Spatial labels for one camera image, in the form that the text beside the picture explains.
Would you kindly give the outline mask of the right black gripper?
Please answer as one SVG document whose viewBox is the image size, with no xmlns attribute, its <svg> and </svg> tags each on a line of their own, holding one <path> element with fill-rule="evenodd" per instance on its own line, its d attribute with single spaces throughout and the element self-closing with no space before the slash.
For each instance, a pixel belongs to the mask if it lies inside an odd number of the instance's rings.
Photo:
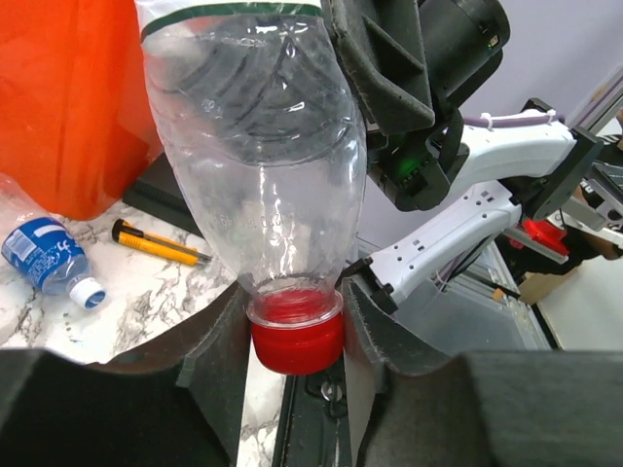
<svg viewBox="0 0 623 467">
<path fill-rule="evenodd" d="M 388 138 L 372 179 L 400 211 L 439 205 L 469 155 L 459 107 L 493 75 L 510 39 L 501 4 L 328 0 L 321 7 L 366 120 L 387 136 L 408 132 Z"/>
</svg>

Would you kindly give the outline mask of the red label bottle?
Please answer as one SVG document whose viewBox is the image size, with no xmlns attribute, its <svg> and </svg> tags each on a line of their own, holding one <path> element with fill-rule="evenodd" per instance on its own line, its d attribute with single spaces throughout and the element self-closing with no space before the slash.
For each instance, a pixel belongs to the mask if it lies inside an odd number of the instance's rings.
<svg viewBox="0 0 623 467">
<path fill-rule="evenodd" d="M 203 237 L 250 295 L 268 369 L 343 349 L 339 275 L 357 233 L 365 125 L 318 1 L 139 1 L 158 135 Z"/>
</svg>

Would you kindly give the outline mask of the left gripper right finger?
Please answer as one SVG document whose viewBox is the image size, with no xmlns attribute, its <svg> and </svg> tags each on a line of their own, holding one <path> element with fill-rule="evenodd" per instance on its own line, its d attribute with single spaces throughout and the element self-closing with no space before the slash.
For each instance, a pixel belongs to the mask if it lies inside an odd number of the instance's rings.
<svg viewBox="0 0 623 467">
<path fill-rule="evenodd" d="M 358 279 L 341 291 L 355 465 L 621 464 L 620 353 L 450 357 L 381 311 Z"/>
</svg>

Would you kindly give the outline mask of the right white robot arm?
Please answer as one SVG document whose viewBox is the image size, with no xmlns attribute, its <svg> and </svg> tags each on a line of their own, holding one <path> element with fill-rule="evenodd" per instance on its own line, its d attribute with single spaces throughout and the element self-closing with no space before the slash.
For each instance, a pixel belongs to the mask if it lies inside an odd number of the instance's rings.
<svg viewBox="0 0 623 467">
<path fill-rule="evenodd" d="M 561 208 L 602 149 L 551 106 L 466 117 L 461 105 L 496 71 L 510 38 L 497 1 L 326 1 L 331 45 L 363 121 L 363 176 L 422 226 L 346 269 L 393 313 L 435 272 L 465 270 L 486 244 Z"/>
</svg>

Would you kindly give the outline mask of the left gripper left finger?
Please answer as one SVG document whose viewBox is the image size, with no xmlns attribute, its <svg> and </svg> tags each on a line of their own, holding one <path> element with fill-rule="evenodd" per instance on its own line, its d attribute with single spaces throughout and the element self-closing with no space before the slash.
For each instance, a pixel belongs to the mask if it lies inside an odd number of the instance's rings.
<svg viewBox="0 0 623 467">
<path fill-rule="evenodd" d="M 41 348 L 1 353 L 5 466 L 233 466 L 250 336 L 227 288 L 105 364 Z"/>
</svg>

